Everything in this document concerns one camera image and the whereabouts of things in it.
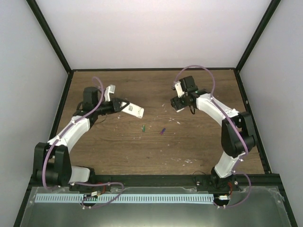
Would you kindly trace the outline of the white remote control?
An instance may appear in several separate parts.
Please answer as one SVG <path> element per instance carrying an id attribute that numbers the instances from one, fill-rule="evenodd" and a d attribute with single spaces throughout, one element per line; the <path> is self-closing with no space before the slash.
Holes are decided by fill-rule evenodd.
<path id="1" fill-rule="evenodd" d="M 143 118 L 144 108 L 130 103 L 125 109 L 122 110 L 122 112 L 141 119 Z"/>

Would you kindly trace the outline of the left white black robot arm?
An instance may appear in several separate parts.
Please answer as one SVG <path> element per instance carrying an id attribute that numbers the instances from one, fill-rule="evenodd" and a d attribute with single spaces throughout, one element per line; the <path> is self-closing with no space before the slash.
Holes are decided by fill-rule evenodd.
<path id="1" fill-rule="evenodd" d="M 108 99 L 112 86 L 106 90 L 87 87 L 83 91 L 83 101 L 77 106 L 70 122 L 46 143 L 35 147 L 33 179 L 40 181 L 44 188 L 67 186 L 79 183 L 86 191 L 92 191 L 97 180 L 88 167 L 72 166 L 70 152 L 78 140 L 88 132 L 99 116 L 130 110 L 131 104 L 120 98 Z"/>

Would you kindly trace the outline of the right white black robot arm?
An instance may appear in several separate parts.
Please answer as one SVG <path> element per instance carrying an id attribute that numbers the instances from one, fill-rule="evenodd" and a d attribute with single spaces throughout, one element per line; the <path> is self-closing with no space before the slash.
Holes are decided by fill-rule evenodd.
<path id="1" fill-rule="evenodd" d="M 199 89 L 192 76 L 174 82 L 172 89 L 177 93 L 177 96 L 170 100 L 176 112 L 182 111 L 185 107 L 189 107 L 192 114 L 199 110 L 221 126 L 223 153 L 212 168 L 210 177 L 211 187 L 220 191 L 235 174 L 236 166 L 244 161 L 257 144 L 252 116 L 248 112 L 239 112 L 218 101 L 213 96 L 213 90 L 209 92 Z"/>

